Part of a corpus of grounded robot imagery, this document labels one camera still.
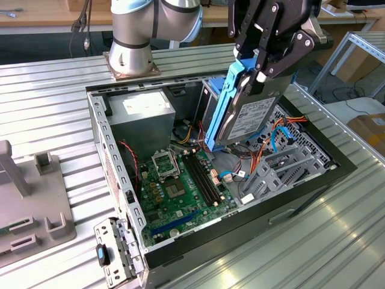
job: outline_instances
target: red wire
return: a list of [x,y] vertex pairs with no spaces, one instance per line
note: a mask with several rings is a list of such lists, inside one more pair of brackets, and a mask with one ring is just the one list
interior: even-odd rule
[[128,149],[132,155],[132,158],[134,159],[134,163],[135,163],[135,180],[136,180],[136,183],[135,183],[135,191],[138,189],[138,183],[139,183],[139,177],[138,177],[138,160],[137,160],[137,155],[135,155],[135,152],[128,146],[128,144],[126,144],[125,142],[123,141],[118,141],[118,143],[120,143],[121,145],[125,146],[126,149]]

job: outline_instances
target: aluminum table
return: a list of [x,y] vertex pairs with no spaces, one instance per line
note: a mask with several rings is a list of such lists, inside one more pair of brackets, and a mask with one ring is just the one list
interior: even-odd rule
[[[166,75],[227,69],[232,45],[159,51]],[[0,269],[10,288],[106,288],[93,226],[114,216],[84,87],[111,83],[102,57],[0,67],[0,138],[16,161],[59,156],[78,236]],[[385,160],[296,84],[293,104],[358,167],[305,212],[165,288],[383,288]]]
[[[333,52],[329,60],[326,62],[324,68],[314,79],[312,85],[309,87],[310,93],[314,93],[317,90],[321,81],[325,78],[326,74],[329,73],[332,65],[343,53],[349,42],[352,43],[351,46],[346,50],[336,67],[331,72],[332,75],[336,75],[338,73],[356,46],[362,48],[367,53],[380,60],[382,63],[385,63],[385,32],[348,32],[336,50]],[[384,87],[385,80],[372,92],[371,97],[374,98],[376,94],[380,92],[380,90]]]

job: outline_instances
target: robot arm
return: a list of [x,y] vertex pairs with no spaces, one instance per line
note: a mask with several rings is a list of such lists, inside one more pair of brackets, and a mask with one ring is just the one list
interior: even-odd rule
[[263,128],[295,71],[332,46],[316,19],[320,5],[320,0],[231,0],[229,36],[236,39],[236,61],[206,134],[210,150]]

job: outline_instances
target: mounting plate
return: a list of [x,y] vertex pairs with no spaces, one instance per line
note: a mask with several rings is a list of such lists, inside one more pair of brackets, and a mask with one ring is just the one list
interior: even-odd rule
[[8,150],[0,161],[0,268],[74,239],[58,157],[45,152],[15,165]]
[[139,78],[139,77],[155,76],[155,75],[161,74],[161,71],[158,69],[158,67],[156,66],[155,63],[153,63],[153,66],[150,69],[150,71],[148,71],[144,74],[139,74],[139,75],[123,74],[123,73],[116,71],[115,69],[113,69],[111,67],[111,65],[109,65],[109,58],[108,58],[109,52],[103,52],[103,56],[106,58],[108,69],[109,69],[109,71],[111,71],[111,75],[116,81],[134,79],[134,78]]

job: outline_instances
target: wooden workbench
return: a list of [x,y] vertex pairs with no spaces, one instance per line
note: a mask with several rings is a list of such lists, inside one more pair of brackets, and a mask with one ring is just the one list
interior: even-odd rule
[[[0,14],[0,35],[1,34],[38,34],[38,33],[68,33],[72,23],[79,17],[78,11],[69,11],[66,0],[1,0],[0,9],[12,9],[16,7],[24,8],[25,11],[18,12],[17,18],[8,17]],[[227,7],[211,6],[204,7],[203,27],[218,28],[227,27]],[[367,11],[365,14],[355,14],[354,17],[334,17],[324,11],[318,16],[321,25],[328,25],[326,28],[334,38],[336,47],[347,31],[369,31],[374,23],[382,17],[374,11]],[[93,11],[91,15],[91,31],[111,31],[112,17],[109,11]],[[225,43],[227,31],[216,33],[206,33],[211,41],[208,43]],[[178,43],[171,42],[171,48],[177,48]],[[318,62],[322,65],[326,63],[334,49],[330,49],[320,55]],[[375,67],[373,59],[365,61],[347,63],[339,72],[338,76],[344,81],[355,81],[365,76]]]
[[[22,7],[25,11],[16,13],[17,18],[0,15],[0,28],[39,26],[70,27],[73,21],[79,17],[79,12],[68,11],[65,0],[2,0],[0,2],[0,9],[12,9],[16,7]],[[333,22],[334,24],[346,23],[347,21],[354,23],[354,21],[362,22],[379,18],[380,16],[378,14],[371,11],[366,13],[366,17],[363,14],[358,14],[354,18],[333,17],[322,11],[318,17],[321,23],[327,24],[329,24],[329,22]],[[211,27],[227,26],[227,7],[204,7],[203,23]],[[93,11],[91,24],[112,25],[111,13],[109,11]]]

